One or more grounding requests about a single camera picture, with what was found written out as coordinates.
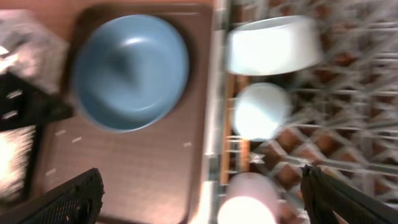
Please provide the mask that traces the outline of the light blue cup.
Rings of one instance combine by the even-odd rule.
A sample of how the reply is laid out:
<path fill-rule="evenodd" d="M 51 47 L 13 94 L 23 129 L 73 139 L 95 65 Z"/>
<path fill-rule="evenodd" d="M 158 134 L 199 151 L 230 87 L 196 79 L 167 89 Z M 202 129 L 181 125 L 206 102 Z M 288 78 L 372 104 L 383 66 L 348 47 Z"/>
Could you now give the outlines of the light blue cup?
<path fill-rule="evenodd" d="M 243 139 L 268 141 L 288 120 L 292 102 L 288 93 L 273 83 L 253 83 L 235 98 L 231 125 Z"/>

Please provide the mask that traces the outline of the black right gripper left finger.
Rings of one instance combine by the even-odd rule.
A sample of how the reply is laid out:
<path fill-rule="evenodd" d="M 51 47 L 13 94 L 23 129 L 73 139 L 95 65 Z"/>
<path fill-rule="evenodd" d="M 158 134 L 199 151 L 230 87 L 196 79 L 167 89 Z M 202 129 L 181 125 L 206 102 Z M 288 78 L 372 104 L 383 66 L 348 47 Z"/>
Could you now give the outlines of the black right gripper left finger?
<path fill-rule="evenodd" d="M 92 168 L 38 198 L 1 214 L 7 223 L 95 223 L 103 205 L 104 185 Z"/>

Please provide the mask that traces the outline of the white rice pile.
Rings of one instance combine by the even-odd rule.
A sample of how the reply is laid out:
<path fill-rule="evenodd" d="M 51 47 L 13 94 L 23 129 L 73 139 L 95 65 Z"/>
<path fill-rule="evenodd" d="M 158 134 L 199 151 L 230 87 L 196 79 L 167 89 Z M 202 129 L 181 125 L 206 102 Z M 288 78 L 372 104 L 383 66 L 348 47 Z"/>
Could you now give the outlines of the white rice pile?
<path fill-rule="evenodd" d="M 1 201 L 20 197 L 24 187 L 35 126 L 1 132 Z"/>

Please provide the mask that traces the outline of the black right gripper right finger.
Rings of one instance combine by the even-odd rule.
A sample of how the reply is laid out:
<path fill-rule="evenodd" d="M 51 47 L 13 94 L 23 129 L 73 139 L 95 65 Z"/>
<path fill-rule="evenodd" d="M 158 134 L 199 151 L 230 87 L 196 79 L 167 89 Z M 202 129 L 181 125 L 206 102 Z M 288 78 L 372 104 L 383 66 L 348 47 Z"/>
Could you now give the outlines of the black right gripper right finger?
<path fill-rule="evenodd" d="M 397 224 L 397 210 L 324 173 L 305 166 L 300 184 L 311 224 Z"/>

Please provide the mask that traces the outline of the light blue bowl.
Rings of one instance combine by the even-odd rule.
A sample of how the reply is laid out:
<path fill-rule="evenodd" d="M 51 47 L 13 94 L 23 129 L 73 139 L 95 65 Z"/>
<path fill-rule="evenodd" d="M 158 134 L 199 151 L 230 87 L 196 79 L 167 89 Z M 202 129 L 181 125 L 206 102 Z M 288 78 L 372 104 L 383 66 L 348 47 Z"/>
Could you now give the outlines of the light blue bowl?
<path fill-rule="evenodd" d="M 316 65 L 322 57 L 314 19 L 275 17 L 241 25 L 229 33 L 226 69 L 237 75 L 279 75 Z"/>

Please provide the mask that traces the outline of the pink cup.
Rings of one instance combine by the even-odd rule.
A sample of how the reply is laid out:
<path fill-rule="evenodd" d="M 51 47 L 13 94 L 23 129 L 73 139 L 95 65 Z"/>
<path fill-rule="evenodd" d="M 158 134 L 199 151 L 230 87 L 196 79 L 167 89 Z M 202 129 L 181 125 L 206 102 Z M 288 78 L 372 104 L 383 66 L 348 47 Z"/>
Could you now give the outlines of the pink cup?
<path fill-rule="evenodd" d="M 276 224 L 280 194 L 270 178 L 245 172 L 234 176 L 226 189 L 218 224 Z"/>

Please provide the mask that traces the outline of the dark blue plate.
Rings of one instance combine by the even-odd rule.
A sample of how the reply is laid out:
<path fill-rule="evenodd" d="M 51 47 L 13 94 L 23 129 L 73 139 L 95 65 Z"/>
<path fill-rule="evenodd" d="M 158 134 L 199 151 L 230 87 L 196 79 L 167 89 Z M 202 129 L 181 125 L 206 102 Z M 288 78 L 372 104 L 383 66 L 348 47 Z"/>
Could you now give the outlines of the dark blue plate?
<path fill-rule="evenodd" d="M 101 129 L 126 133 L 146 128 L 180 101 L 190 73 L 181 33 L 145 14 L 112 19 L 78 50 L 71 85 L 80 113 Z"/>

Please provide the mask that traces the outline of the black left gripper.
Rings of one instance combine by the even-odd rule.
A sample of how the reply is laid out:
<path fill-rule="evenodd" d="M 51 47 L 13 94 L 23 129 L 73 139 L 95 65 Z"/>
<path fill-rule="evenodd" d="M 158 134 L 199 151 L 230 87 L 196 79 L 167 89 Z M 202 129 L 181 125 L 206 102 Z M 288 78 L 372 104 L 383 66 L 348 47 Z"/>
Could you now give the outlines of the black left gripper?
<path fill-rule="evenodd" d="M 72 117 L 73 108 L 13 73 L 1 75 L 1 130 L 41 126 Z"/>

